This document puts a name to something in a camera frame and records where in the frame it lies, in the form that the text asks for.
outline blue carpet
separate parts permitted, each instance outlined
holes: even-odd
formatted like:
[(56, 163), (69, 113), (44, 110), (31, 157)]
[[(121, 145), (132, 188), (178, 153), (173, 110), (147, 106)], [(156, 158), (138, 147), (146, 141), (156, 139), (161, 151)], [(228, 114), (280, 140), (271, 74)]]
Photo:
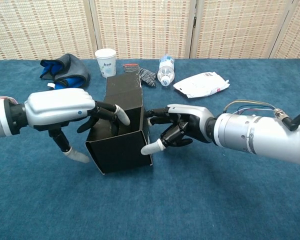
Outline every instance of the blue carpet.
[[(138, 63), (155, 72), (157, 60)], [(87, 91), (105, 96), (96, 60)], [(39, 61), (0, 61), (0, 95), (24, 102), (48, 89)], [(143, 85), (146, 107), (205, 106), (217, 115), (235, 99), (269, 102), (300, 113), (300, 59), (177, 59), (175, 82), (217, 72), (230, 87), (187, 99), (173, 87)], [(64, 133), (88, 154), (88, 132)], [(166, 125), (150, 129), (155, 141)], [(194, 141), (153, 156), (153, 166), (102, 175), (91, 161), (66, 158), (47, 132), (31, 128), (0, 138), (0, 239), (300, 239), (300, 165)]]

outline open box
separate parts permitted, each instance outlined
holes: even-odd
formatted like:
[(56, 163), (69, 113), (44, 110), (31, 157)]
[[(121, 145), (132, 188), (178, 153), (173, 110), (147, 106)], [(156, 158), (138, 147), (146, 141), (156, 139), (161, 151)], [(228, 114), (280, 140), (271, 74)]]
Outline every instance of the open box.
[(106, 120), (100, 119), (91, 128), (85, 145), (99, 170), (107, 174), (152, 165), (152, 156), (141, 154), (150, 138), (138, 73), (108, 77), (104, 102), (119, 105), (131, 123), (120, 123), (117, 136), (112, 136), (111, 124)]

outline white paper cup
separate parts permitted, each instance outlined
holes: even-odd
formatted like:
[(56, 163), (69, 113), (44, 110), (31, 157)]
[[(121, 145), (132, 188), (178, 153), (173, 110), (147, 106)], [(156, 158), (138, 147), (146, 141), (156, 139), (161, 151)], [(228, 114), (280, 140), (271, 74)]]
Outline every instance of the white paper cup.
[(116, 75), (116, 51), (111, 48), (102, 48), (94, 53), (102, 76), (104, 78)]

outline beige folding screen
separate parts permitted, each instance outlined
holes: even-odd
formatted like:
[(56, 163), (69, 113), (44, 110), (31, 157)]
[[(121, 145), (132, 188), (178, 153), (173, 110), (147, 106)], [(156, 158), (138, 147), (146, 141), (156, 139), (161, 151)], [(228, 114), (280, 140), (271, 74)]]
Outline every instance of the beige folding screen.
[(119, 59), (189, 58), (196, 0), (91, 0), (99, 48)]
[(295, 10), (292, 6), (291, 15), (287, 17), (271, 57), (300, 58), (300, 0), (295, 0), (295, 4)]
[(0, 60), (88, 59), (96, 49), (87, 0), (0, 0)]
[(268, 58), (287, 0), (199, 0), (192, 58)]

